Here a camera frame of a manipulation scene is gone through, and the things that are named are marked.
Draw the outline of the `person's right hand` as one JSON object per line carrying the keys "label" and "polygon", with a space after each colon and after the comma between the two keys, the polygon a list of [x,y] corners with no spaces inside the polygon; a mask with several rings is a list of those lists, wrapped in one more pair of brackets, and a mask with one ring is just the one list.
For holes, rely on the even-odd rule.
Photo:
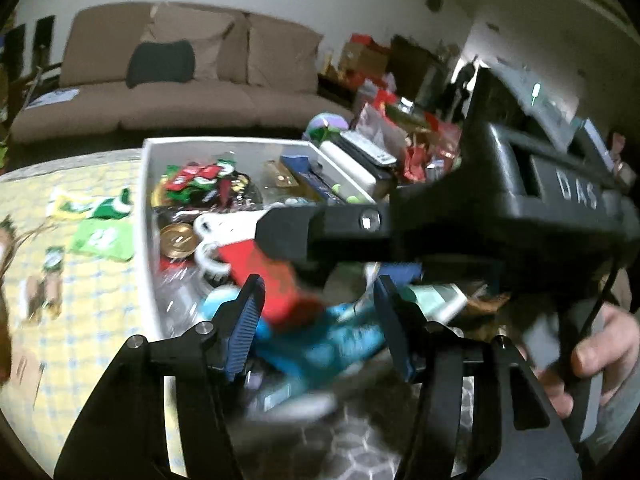
{"label": "person's right hand", "polygon": [[[604,327],[599,333],[587,337],[573,350],[570,365],[578,378],[602,374],[603,386],[600,404],[610,402],[631,375],[639,357],[639,323],[627,311],[605,304],[601,313]],[[534,370],[542,388],[562,419],[572,414],[574,399],[552,368]]]}

